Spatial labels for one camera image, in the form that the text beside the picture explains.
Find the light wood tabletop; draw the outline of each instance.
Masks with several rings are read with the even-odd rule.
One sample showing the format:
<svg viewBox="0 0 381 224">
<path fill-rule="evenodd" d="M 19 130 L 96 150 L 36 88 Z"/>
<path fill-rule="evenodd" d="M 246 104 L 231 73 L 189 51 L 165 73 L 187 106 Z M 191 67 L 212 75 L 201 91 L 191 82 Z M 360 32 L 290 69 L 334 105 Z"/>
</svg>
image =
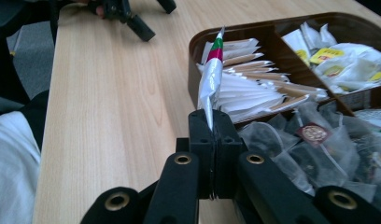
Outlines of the light wood tabletop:
<svg viewBox="0 0 381 224">
<path fill-rule="evenodd" d="M 126 25 L 83 5 L 61 11 L 34 223 L 79 223 L 95 199 L 118 186 L 156 181 L 176 139 L 188 137 L 189 43 L 221 26 L 346 12 L 381 27 L 353 0 L 130 1 L 156 33 L 141 41 Z M 200 223 L 236 223 L 228 200 L 202 201 Z"/>
</svg>

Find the brown plastic organizer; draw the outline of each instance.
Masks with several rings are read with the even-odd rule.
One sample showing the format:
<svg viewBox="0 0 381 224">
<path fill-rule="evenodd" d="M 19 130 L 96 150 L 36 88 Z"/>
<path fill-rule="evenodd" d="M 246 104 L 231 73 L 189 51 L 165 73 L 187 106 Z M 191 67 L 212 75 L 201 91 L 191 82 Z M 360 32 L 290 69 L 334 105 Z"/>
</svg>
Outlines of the brown plastic organizer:
<svg viewBox="0 0 381 224">
<path fill-rule="evenodd" d="M 225 28 L 223 39 L 231 41 L 257 38 L 260 41 L 258 45 L 261 46 L 258 52 L 264 53 L 261 60 L 270 60 L 280 69 L 279 72 L 290 73 L 289 80 L 292 83 L 326 89 L 330 97 L 328 101 L 337 101 L 338 110 L 345 114 L 351 115 L 351 110 L 381 108 L 381 87 L 336 96 L 281 39 L 281 36 L 299 29 L 305 21 L 317 30 L 328 23 L 328 29 L 338 43 L 359 43 L 381 51 L 380 27 L 363 18 L 336 12 L 230 26 Z M 195 107 L 202 76 L 196 64 L 201 61 L 205 42 L 213 42 L 220 29 L 204 30 L 190 41 L 188 90 Z"/>
</svg>

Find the white shirt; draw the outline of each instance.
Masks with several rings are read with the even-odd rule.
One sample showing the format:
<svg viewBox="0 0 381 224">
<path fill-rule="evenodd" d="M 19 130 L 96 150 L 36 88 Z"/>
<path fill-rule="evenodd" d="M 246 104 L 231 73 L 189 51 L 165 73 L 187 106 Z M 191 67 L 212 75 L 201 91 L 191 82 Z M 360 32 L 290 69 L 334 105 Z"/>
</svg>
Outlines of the white shirt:
<svg viewBox="0 0 381 224">
<path fill-rule="evenodd" d="M 0 116 L 0 223 L 31 223 L 40 151 L 21 112 Z"/>
</svg>

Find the red and green wrapper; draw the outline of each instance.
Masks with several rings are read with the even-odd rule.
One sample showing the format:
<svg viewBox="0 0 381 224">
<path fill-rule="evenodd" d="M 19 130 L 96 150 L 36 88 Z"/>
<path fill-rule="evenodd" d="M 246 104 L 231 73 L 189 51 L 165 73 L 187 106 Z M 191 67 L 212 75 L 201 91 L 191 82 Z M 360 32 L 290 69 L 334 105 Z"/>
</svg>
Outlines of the red and green wrapper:
<svg viewBox="0 0 381 224">
<path fill-rule="evenodd" d="M 199 85 L 199 109 L 205 110 L 207 124 L 213 130 L 213 109 L 217 109 L 220 82 L 222 80 L 222 55 L 223 55 L 223 33 L 220 30 L 208 53 L 207 61 Z"/>
</svg>

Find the gray carpet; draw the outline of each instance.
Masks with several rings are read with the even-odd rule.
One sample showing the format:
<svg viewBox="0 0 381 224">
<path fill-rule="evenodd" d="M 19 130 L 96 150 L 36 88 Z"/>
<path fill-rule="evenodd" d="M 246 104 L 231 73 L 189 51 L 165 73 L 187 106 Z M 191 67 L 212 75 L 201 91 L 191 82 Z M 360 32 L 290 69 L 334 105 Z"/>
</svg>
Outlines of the gray carpet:
<svg viewBox="0 0 381 224">
<path fill-rule="evenodd" d="M 13 63 L 30 98 L 50 85 L 54 45 L 48 21 L 23 26 L 7 39 L 8 47 L 15 51 Z"/>
</svg>

